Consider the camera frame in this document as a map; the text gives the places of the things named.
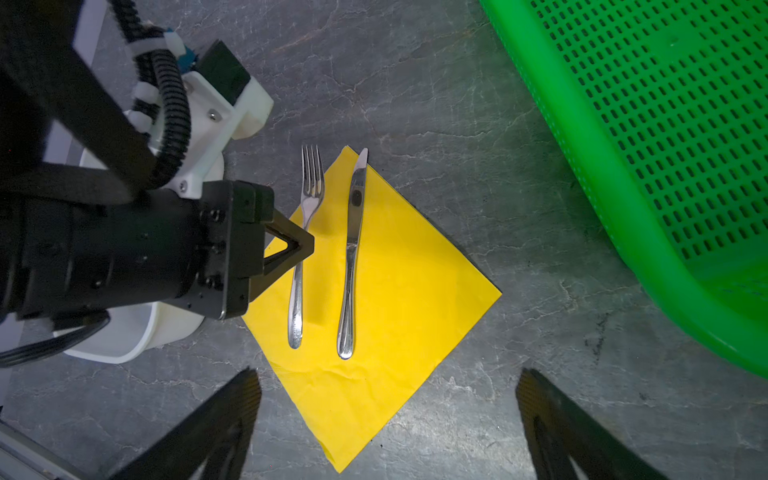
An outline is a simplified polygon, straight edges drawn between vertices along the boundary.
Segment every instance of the yellow napkin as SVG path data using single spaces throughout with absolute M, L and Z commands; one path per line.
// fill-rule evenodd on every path
M 357 259 L 356 341 L 336 355 L 344 289 L 349 147 L 326 172 L 304 261 L 304 334 L 288 346 L 293 271 L 243 317 L 290 398 L 341 472 L 424 383 L 501 293 L 371 167 Z M 301 211 L 291 220 L 301 224 Z M 273 241 L 266 254 L 284 248 Z

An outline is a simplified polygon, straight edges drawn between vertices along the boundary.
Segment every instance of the screw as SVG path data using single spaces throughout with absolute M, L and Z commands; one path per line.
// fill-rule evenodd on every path
M 218 275 L 211 275 L 205 279 L 205 286 L 208 288 L 219 288 L 221 280 Z
M 226 250 L 227 250 L 227 242 L 215 243 L 210 248 L 210 251 L 214 252 L 216 255 L 218 255 L 219 253 L 224 253 Z
M 55 257 L 61 252 L 61 245 L 58 243 L 40 243 L 38 245 L 38 253 L 43 257 Z
M 224 212 L 222 210 L 211 210 L 208 215 L 216 223 L 224 220 Z

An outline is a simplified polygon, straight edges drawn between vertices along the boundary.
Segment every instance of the fork handle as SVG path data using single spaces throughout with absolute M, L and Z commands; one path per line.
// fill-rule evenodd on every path
M 355 269 L 357 264 L 357 245 L 346 246 L 346 275 L 344 279 L 344 299 L 339 319 L 339 335 L 336 337 L 336 352 L 348 360 L 355 351 Z
M 301 345 L 304 329 L 303 318 L 303 262 L 298 262 L 293 269 L 293 282 L 290 286 L 290 302 L 288 303 L 288 345 L 297 349 Z

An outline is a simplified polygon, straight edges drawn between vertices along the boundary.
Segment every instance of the black cable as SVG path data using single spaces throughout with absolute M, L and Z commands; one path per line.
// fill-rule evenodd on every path
M 150 179 L 155 188 L 160 188 L 181 168 L 190 143 L 192 118 L 176 57 L 169 50 L 155 50 L 151 56 L 165 120 L 162 147 Z
M 133 0 L 111 0 L 111 4 L 114 16 L 128 43 L 142 38 L 163 36 L 159 28 L 146 28 L 141 24 Z M 176 57 L 169 50 L 153 50 L 138 55 L 134 60 L 139 81 L 156 86 L 163 103 L 163 137 L 160 151 L 156 156 L 157 163 L 150 178 L 151 187 L 160 188 L 179 171 L 189 147 L 192 119 L 187 92 L 184 90 L 184 82 L 181 80 Z M 157 120 L 157 109 L 147 102 L 136 99 L 133 110 L 148 115 L 152 123 Z
M 49 356 L 64 352 L 103 329 L 109 323 L 109 319 L 110 317 L 106 310 L 92 313 L 89 320 L 95 323 L 89 323 L 62 336 L 0 352 L 0 369 L 11 368 L 22 363 L 34 362 L 35 360 L 47 359 Z
M 157 38 L 163 36 L 162 32 L 158 32 L 153 28 L 145 28 L 144 25 L 141 24 L 141 19 L 139 18 L 139 13 L 133 0 L 111 0 L 110 3 L 112 5 L 114 17 L 117 19 L 120 30 L 123 32 L 123 37 L 127 43 L 141 40 L 142 38 Z M 134 57 L 134 63 L 136 65 L 139 81 L 157 87 L 157 80 L 154 76 L 150 52 Z M 146 102 L 139 102 L 138 99 L 135 99 L 134 106 L 131 110 L 140 111 L 141 113 L 148 115 L 152 119 L 152 123 L 154 123 L 154 121 L 157 120 L 157 112 L 159 111 L 159 108 L 151 108 Z

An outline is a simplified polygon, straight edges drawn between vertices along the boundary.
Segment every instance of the fork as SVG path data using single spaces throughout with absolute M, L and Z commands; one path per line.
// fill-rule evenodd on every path
M 320 208 L 326 195 L 326 180 L 323 176 L 323 162 L 320 152 L 306 145 L 301 147 L 301 214 L 304 219 L 302 228 L 308 230 L 312 216 Z M 290 287 L 290 303 L 288 305 L 288 345 L 297 349 L 301 345 L 304 329 L 303 318 L 303 262 L 299 262 L 293 270 L 293 283 Z

